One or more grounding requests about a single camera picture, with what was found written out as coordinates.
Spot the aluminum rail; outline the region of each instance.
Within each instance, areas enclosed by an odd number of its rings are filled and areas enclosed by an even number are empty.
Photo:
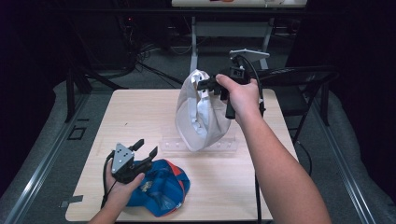
[[[338,169],[340,171],[340,175],[343,178],[344,184],[346,186],[346,190],[350,196],[353,205],[358,213],[359,218],[361,219],[362,224],[375,224],[374,217],[364,200],[364,196],[361,192],[361,188],[359,187],[358,183],[356,182],[355,178],[353,177],[352,172],[349,169],[347,161],[344,157],[344,154],[341,148],[338,146],[334,135],[332,134],[332,130],[329,126],[326,126],[320,117],[319,114],[319,106],[318,102],[315,100],[312,104],[314,116],[321,128],[321,130],[325,133],[326,138],[329,142],[330,149],[334,154],[335,161],[338,165]]]
[[[35,196],[46,180],[47,175],[50,173],[52,165],[55,163],[58,155],[61,152],[61,146],[64,139],[70,133],[74,127],[74,123],[77,120],[79,112],[82,110],[83,106],[88,102],[89,95],[82,94],[81,98],[76,104],[76,114],[75,116],[66,123],[60,130],[58,136],[55,139],[49,152],[46,154],[44,159],[38,164],[37,169],[33,173],[29,183],[26,185],[21,197],[17,200],[12,210],[9,212],[5,223],[22,223],[24,216],[29,210]]]

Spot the hand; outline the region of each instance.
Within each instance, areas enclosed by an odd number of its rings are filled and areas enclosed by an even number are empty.
[[[222,74],[216,75],[216,81],[228,90],[229,100],[235,110],[235,120],[240,124],[245,116],[260,115],[259,91],[256,79],[252,78],[247,85],[240,85]]]
[[[139,174],[129,184],[116,182],[116,179],[111,174],[112,164],[113,161],[109,162],[106,168],[106,188],[107,190],[111,189],[107,196],[107,202],[89,223],[114,223],[117,220],[117,217],[120,215],[122,209],[124,209],[125,205],[130,200],[132,192],[137,187],[139,187],[143,178],[145,178],[145,174]]]
[[[106,168],[106,187],[107,190],[110,190],[113,184],[116,182],[116,179],[111,174],[111,165],[113,161],[107,164]],[[145,174],[139,174],[132,182],[128,184],[122,184],[120,182],[116,182],[111,189],[110,193],[107,196],[107,202],[105,203],[105,207],[111,206],[112,209],[117,209],[122,211],[125,205],[128,203],[131,198],[132,192],[139,187],[142,182]]]

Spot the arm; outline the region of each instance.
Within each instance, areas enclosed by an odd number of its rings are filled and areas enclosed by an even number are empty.
[[[111,186],[113,186],[116,181],[116,179],[111,175],[111,163],[112,162],[109,162],[106,168],[107,189],[111,189]],[[140,185],[140,182],[142,182],[144,177],[144,174],[139,174],[134,181],[127,185],[117,182],[108,194],[105,206],[91,219],[89,223],[114,223],[122,209],[131,198],[132,192]]]
[[[239,85],[224,75],[216,78],[230,93],[236,121],[247,140],[262,194],[274,221],[331,223],[314,182],[262,119],[256,80]]]

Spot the forearm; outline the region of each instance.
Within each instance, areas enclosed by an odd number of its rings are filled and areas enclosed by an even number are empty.
[[[260,114],[244,116],[240,123],[264,199],[276,223],[330,223],[312,179]]]
[[[91,224],[108,224],[115,223],[120,211],[112,209],[111,207],[102,208],[89,223]]]

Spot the chair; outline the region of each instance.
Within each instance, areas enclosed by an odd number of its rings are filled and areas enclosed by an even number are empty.
[[[292,137],[293,144],[298,140],[309,108],[321,87],[324,90],[321,104],[325,104],[322,108],[327,113],[328,84],[339,76],[333,66],[285,67],[257,73],[263,87],[276,93],[284,117],[301,116],[297,127],[289,127],[290,131],[296,131]]]

